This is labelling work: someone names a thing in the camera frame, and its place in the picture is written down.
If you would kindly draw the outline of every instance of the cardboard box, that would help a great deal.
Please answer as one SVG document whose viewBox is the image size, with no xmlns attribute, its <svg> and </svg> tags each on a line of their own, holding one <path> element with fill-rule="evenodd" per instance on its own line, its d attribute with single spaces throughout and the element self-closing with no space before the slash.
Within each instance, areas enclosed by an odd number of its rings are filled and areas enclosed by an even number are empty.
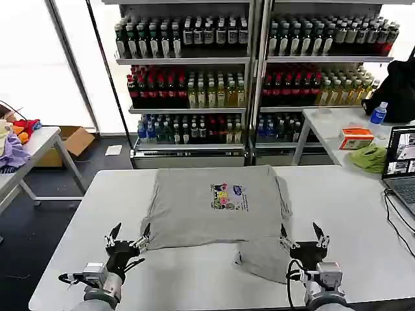
<svg viewBox="0 0 415 311">
<path fill-rule="evenodd" d="M 60 138 L 64 141 L 66 150 L 78 157 L 95 139 L 79 126 L 60 126 Z M 63 163 L 55 148 L 51 148 L 35 165 L 35 167 L 62 167 Z"/>
<path fill-rule="evenodd" d="M 368 146 L 375 136 L 367 128 L 343 128 L 339 138 L 339 149 L 356 150 Z"/>
</svg>

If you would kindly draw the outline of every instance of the purple cloth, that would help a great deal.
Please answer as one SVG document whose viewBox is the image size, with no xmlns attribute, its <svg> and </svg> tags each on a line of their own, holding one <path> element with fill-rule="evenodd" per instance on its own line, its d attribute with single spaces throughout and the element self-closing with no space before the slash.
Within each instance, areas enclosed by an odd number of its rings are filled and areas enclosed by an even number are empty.
<svg viewBox="0 0 415 311">
<path fill-rule="evenodd" d="M 21 141 L 16 134 L 8 134 L 5 142 L 5 151 L 0 156 L 0 168 L 8 165 L 19 168 L 30 159 L 28 154 L 21 145 Z"/>
</svg>

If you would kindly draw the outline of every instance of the laptop screen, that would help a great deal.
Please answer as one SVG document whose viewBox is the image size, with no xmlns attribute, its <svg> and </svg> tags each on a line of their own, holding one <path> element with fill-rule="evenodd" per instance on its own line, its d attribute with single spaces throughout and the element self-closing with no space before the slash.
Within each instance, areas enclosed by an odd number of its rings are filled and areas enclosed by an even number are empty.
<svg viewBox="0 0 415 311">
<path fill-rule="evenodd" d="M 415 176 L 415 126 L 395 126 L 390 133 L 383 177 Z"/>
</svg>

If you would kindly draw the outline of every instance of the shelf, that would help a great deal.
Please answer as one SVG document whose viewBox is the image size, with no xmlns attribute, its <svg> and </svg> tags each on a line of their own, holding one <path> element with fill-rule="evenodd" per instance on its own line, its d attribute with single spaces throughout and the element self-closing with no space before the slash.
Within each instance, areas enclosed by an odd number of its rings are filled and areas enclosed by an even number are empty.
<svg viewBox="0 0 415 311">
<path fill-rule="evenodd" d="M 178 151 L 232 151 L 243 150 L 243 144 L 137 144 L 136 152 L 178 152 Z"/>
<path fill-rule="evenodd" d="M 357 3 L 364 5 L 411 5 L 413 0 L 275 0 L 276 3 Z"/>
<path fill-rule="evenodd" d="M 214 65 L 246 64 L 249 57 L 200 57 L 200 58 L 117 58 L 119 65 Z"/>
<path fill-rule="evenodd" d="M 191 3 L 249 3 L 250 0 L 102 0 L 106 5 L 165 5 Z"/>
<path fill-rule="evenodd" d="M 269 56 L 267 63 L 389 63 L 388 56 Z"/>
<path fill-rule="evenodd" d="M 297 148 L 298 143 L 257 143 L 255 147 L 257 149 L 295 149 Z M 306 148 L 318 148 L 321 147 L 320 143 L 306 143 Z"/>
<path fill-rule="evenodd" d="M 179 113 L 186 113 L 186 114 L 208 114 L 208 113 L 244 113 L 246 108 L 200 108 L 200 109 L 135 109 L 130 108 L 128 110 L 131 114 L 145 114 L 145 115 L 161 115 L 161 114 L 179 114 Z"/>
<path fill-rule="evenodd" d="M 261 112 L 297 112 L 304 109 L 316 109 L 316 108 L 354 108 L 359 106 L 304 106 L 304 107 L 262 107 Z"/>
</svg>

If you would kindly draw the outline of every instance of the laptop keyboard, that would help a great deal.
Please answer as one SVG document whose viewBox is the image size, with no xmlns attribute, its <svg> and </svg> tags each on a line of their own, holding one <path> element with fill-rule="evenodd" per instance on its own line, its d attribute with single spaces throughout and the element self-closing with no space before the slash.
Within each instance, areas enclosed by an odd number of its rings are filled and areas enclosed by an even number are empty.
<svg viewBox="0 0 415 311">
<path fill-rule="evenodd" d="M 409 185 L 396 185 L 395 191 L 408 203 L 415 203 L 415 183 Z"/>
</svg>

